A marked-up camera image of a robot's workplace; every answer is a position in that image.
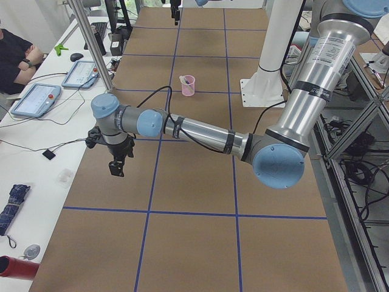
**tablet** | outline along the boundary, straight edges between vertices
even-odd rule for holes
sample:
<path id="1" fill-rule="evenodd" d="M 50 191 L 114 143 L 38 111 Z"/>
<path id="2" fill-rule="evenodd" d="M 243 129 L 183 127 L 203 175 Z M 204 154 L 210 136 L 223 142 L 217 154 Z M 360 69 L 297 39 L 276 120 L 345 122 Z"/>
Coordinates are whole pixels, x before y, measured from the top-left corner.
<path id="1" fill-rule="evenodd" d="M 90 88 L 98 77 L 93 61 L 76 61 L 62 82 L 64 88 Z"/>
<path id="2" fill-rule="evenodd" d="M 11 113 L 17 116 L 40 117 L 49 110 L 60 93 L 60 86 L 35 83 Z"/>

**umbrella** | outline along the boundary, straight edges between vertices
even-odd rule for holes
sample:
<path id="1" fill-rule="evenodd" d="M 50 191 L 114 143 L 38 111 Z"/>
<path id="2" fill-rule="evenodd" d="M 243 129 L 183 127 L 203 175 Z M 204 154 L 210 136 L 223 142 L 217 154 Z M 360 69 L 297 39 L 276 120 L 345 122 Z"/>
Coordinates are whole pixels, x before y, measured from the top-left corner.
<path id="1" fill-rule="evenodd" d="M 30 186 L 26 186 L 24 184 L 13 185 L 12 190 L 10 191 L 10 198 L 8 200 L 8 203 L 0 214 L 0 235 L 1 236 L 5 235 L 7 228 L 10 226 L 13 218 L 18 212 L 21 203 L 24 202 L 24 197 L 26 196 L 26 193 L 29 190 L 30 190 Z"/>

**black mouse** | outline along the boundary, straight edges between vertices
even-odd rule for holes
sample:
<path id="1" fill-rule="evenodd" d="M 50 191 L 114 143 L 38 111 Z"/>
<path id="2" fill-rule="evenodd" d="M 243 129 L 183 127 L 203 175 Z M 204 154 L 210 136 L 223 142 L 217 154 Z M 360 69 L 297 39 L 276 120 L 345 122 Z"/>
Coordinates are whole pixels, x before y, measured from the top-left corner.
<path id="1" fill-rule="evenodd" d="M 84 55 L 81 53 L 73 53 L 71 55 L 71 61 L 76 62 L 77 60 L 81 59 L 82 57 L 84 57 Z"/>

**red mug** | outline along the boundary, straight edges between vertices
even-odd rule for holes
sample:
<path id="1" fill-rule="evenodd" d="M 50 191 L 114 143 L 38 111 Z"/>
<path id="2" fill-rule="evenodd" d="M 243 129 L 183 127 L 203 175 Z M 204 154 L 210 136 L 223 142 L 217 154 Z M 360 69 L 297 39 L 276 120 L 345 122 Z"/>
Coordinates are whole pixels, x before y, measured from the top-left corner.
<path id="1" fill-rule="evenodd" d="M 20 260 L 7 255 L 0 257 L 0 277 L 33 280 L 38 268 L 39 263 Z"/>

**watch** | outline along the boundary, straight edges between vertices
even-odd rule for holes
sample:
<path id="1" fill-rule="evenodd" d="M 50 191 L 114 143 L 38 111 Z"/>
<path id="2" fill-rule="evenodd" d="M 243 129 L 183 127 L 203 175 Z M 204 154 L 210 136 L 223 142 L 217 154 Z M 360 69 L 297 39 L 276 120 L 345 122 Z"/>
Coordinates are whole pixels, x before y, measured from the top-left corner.
<path id="1" fill-rule="evenodd" d="M 29 68 L 33 66 L 33 64 L 31 63 L 31 61 L 29 59 L 24 58 L 22 61 L 27 63 L 29 65 Z"/>

